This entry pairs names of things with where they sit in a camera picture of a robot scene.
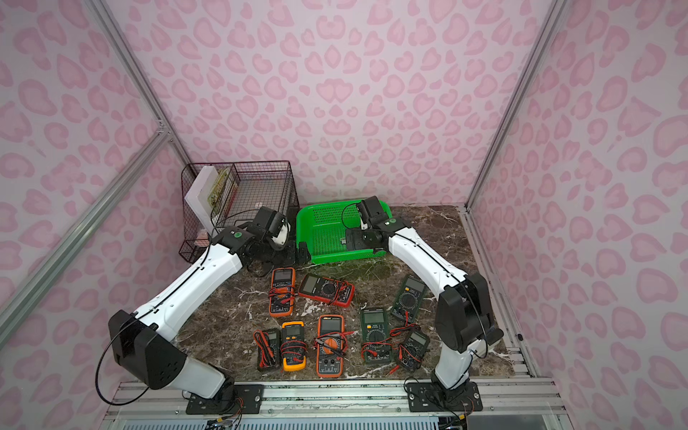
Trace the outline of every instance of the red multimeter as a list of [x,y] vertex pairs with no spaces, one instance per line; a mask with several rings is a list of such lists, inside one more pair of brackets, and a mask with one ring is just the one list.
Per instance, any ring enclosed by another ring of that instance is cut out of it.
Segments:
[[291,267],[272,271],[270,287],[270,316],[290,316],[294,312],[296,270]]
[[306,275],[299,286],[299,296],[348,308],[354,298],[354,286],[346,281]]

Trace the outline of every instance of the dark red wire basket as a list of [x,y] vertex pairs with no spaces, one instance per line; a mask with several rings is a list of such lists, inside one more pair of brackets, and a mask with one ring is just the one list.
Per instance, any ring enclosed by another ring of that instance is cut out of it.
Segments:
[[[288,161],[187,164],[182,170],[182,199],[204,166],[214,166],[218,171],[229,169],[221,198],[211,215],[213,236],[227,226],[252,221],[261,206],[283,213],[295,230],[299,197]],[[184,243],[179,255],[193,263],[203,254],[208,241],[199,238],[203,225],[185,200],[183,206]]]

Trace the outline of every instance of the green plastic basket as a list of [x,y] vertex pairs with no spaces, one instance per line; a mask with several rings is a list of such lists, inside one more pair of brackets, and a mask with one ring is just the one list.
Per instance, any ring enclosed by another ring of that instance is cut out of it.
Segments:
[[[342,211],[347,226],[356,228],[361,225],[356,205],[360,200],[321,203],[306,206],[297,215],[297,243],[305,242],[313,264],[334,263],[337,261],[381,257],[384,251],[373,254],[372,249],[348,251],[346,249],[346,228],[342,225]],[[380,202],[383,210],[391,218],[387,203]]]

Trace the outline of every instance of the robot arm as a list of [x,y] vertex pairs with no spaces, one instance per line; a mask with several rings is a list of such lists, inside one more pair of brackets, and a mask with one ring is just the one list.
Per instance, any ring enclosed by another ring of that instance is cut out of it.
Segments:
[[[468,380],[474,356],[484,356],[503,333],[494,326],[488,288],[428,246],[415,229],[389,218],[377,197],[357,204],[363,243],[404,261],[438,298],[436,330],[442,339],[435,377],[448,390]],[[184,322],[227,278],[251,261],[282,266],[289,232],[285,217],[263,207],[251,223],[227,227],[206,254],[148,303],[110,318],[116,362],[152,389],[172,386],[208,399],[202,413],[224,413],[235,402],[230,375],[187,356],[170,341]]]
[[211,399],[204,413],[231,407],[234,380],[170,342],[198,306],[243,266],[254,260],[281,266],[289,230],[282,214],[262,207],[251,223],[225,228],[201,258],[148,303],[132,314],[114,314],[108,326],[117,364],[152,389],[171,386]]
[[495,326],[487,282],[480,274],[468,275],[454,267],[403,220],[389,218],[377,197],[356,206],[363,242],[405,262],[437,298],[435,328],[442,351],[434,376],[447,390],[462,386],[473,358],[485,357],[504,336]]

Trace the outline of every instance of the metal rail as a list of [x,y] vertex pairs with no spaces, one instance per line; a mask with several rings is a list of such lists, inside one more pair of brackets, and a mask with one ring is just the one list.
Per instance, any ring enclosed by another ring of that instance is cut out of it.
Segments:
[[[549,378],[472,378],[484,410],[476,414],[566,414],[557,388]],[[403,380],[304,380],[241,382],[265,385],[261,418],[448,416],[449,412],[412,413]],[[143,383],[122,383],[114,400],[138,396]],[[178,389],[149,390],[139,401],[110,407],[105,420],[189,419]],[[213,416],[193,416],[212,418]]]
[[530,52],[526,65],[523,69],[523,73],[519,77],[518,82],[516,82],[516,87],[506,106],[506,111],[502,120],[499,122],[499,127],[497,128],[497,133],[490,144],[490,148],[483,160],[482,166],[478,171],[475,184],[469,193],[468,201],[466,202],[466,207],[470,211],[473,207],[475,201],[482,187],[487,182],[492,165],[495,163],[495,158],[499,154],[499,150],[504,145],[506,138],[508,136],[509,129],[513,124],[514,119],[518,111],[523,105],[523,101],[526,99],[528,94],[528,89],[532,85],[535,75],[537,74],[540,65],[543,63],[547,49],[549,48],[552,40],[557,33],[559,24],[561,23],[561,18],[565,15],[568,5],[571,3],[570,0],[552,0],[549,11],[545,17],[545,21],[542,23],[542,28],[537,36],[535,43],[533,44],[533,50]]
[[0,312],[0,349],[10,340],[24,320],[41,302],[53,283],[81,252],[98,227],[107,219],[138,178],[155,159],[162,146],[170,141],[170,134],[162,127],[119,172],[98,200],[74,223],[58,246],[19,286],[9,304]]
[[506,294],[504,285],[499,280],[499,275],[493,269],[495,267],[494,263],[487,252],[487,247],[480,235],[480,231],[475,225],[473,216],[465,211],[460,212],[459,215],[471,245],[471,250],[473,255],[475,255],[478,270],[487,280],[490,287],[490,300],[495,313],[495,319],[499,328],[504,331],[504,345],[512,356],[516,359],[521,358],[520,361],[516,361],[510,356],[516,376],[521,376],[521,372],[524,372],[527,376],[541,376],[533,355],[530,353],[528,344],[519,339],[521,330],[516,314]]
[[155,94],[153,90],[153,85],[149,82],[146,74],[139,64],[138,60],[133,54],[127,39],[122,32],[122,29],[117,24],[117,20],[114,19],[110,7],[107,5],[105,0],[84,0],[84,3],[91,11],[94,20],[98,23],[98,26],[103,31],[105,38],[112,47],[117,57],[120,59],[122,66],[127,71],[131,82],[134,84],[138,90],[141,98],[151,113],[158,121],[161,127],[166,127],[172,134],[172,146],[181,159],[183,164],[188,164],[191,161],[184,145],[182,144],[182,139],[177,134],[172,122],[170,121],[167,113],[165,112],[162,102]]

